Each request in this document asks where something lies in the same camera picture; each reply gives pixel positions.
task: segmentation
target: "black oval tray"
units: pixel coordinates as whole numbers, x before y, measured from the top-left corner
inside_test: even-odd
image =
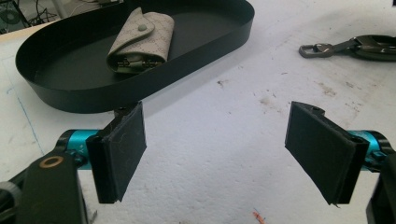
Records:
[[[111,72],[106,56],[137,7],[175,20],[168,62],[137,76]],[[245,0],[127,0],[57,21],[20,47],[16,66],[48,105],[98,113],[137,102],[239,48],[254,17]]]

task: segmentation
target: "white work surface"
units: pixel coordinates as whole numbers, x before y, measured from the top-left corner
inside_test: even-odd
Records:
[[[143,100],[148,147],[122,203],[99,204],[79,172],[95,223],[367,223],[378,175],[361,172],[350,204],[327,205],[284,148],[290,102],[326,110],[347,130],[396,144],[396,63],[348,56],[307,60],[303,44],[396,35],[390,0],[250,0],[240,49]],[[111,112],[80,115],[44,104],[15,67],[27,35],[0,42],[0,181],[51,151],[69,129],[103,129]]]

